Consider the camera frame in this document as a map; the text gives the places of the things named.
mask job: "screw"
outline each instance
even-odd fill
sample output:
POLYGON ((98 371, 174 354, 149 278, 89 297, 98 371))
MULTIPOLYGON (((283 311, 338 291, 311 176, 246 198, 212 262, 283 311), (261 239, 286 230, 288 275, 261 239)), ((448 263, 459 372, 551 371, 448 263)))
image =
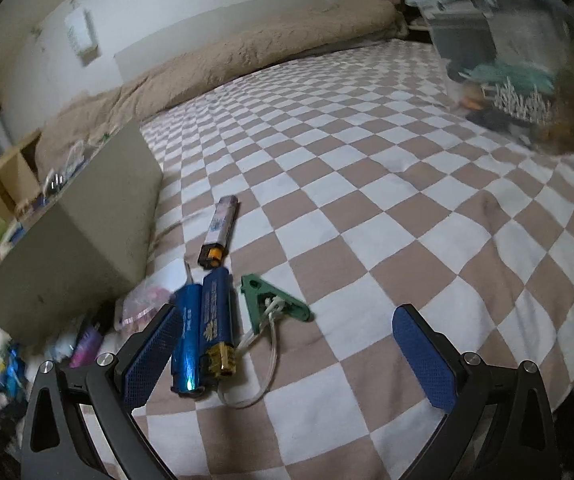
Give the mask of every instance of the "screw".
POLYGON ((538 366, 536 366, 536 363, 532 361, 523 362, 523 368, 530 374, 535 374, 538 371, 538 366))
POLYGON ((96 363, 98 363, 100 366, 109 366, 111 363, 113 363, 113 354, 110 354, 109 352, 106 354, 100 354, 98 359, 96 359, 96 363))
POLYGON ((41 374, 48 374, 53 370, 53 361, 45 361, 43 364, 40 365, 38 371, 41 374))
POLYGON ((480 364, 480 356, 475 352, 465 352, 463 357, 470 366, 478 366, 480 364))

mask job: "metallic blue lighter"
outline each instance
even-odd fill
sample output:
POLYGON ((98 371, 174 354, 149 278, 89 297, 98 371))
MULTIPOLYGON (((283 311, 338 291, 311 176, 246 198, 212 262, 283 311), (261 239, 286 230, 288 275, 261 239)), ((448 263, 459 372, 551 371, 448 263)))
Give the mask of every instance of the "metallic blue lighter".
POLYGON ((198 397, 205 391, 199 370, 202 294, 203 286, 192 283, 176 290, 170 300, 183 313, 183 334, 171 355, 171 391, 180 396, 198 397))
POLYGON ((213 269, 203 278, 200 354, 201 376, 205 380, 231 376, 236 372, 230 293, 229 271, 225 267, 213 269))

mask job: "blue gripper pad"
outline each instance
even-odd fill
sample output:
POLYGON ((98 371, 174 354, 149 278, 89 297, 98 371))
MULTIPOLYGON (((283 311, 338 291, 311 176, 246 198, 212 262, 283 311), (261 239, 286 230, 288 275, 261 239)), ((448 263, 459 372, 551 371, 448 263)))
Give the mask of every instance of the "blue gripper pad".
POLYGON ((456 403, 456 377, 419 322, 423 323, 425 330, 434 332, 418 313, 416 315, 420 320, 416 322, 407 307, 414 308, 405 305, 394 311, 391 320, 394 339, 429 402, 433 407, 449 413, 456 403))
MULTIPOLYGON (((150 324, 153 324, 155 320, 155 318, 151 320, 150 324)), ((144 406, 149 400, 151 392, 167 366, 178 338, 182 335, 183 313, 179 308, 174 307, 153 333, 149 335, 147 328, 142 332, 143 335, 148 336, 147 342, 123 374, 122 402, 129 411, 144 406)))

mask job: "checkered bedsheet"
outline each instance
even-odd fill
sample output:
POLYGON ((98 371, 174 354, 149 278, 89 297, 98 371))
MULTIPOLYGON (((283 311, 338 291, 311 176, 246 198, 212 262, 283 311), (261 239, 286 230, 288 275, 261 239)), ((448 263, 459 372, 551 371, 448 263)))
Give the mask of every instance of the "checkered bedsheet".
MULTIPOLYGON (((174 474, 398 478, 442 417, 391 336, 401 303, 460 352, 536 362, 552 407, 567 395, 574 155, 536 155, 457 118, 442 92, 433 47, 394 40, 254 73, 143 127, 165 173, 157 231, 183 221, 149 271, 195 266, 215 202, 236 194, 235 280, 260 274, 316 316, 279 322, 275 380, 251 408, 179 399, 164 372, 134 415, 174 474)), ((268 360, 262 340, 234 400, 268 360)), ((106 444, 100 455, 118 475, 106 444)))

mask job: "green clip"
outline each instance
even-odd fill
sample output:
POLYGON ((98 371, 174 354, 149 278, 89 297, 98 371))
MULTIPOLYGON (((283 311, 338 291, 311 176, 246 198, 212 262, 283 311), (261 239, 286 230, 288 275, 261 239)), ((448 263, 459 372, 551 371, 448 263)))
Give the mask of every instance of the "green clip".
POLYGON ((276 296, 285 300, 283 313, 299 321, 311 321, 314 316, 307 305, 291 297, 279 288, 261 280, 255 274, 245 274, 241 278, 240 292, 245 295, 249 319, 254 334, 260 333, 260 319, 266 309, 265 300, 273 300, 276 296))

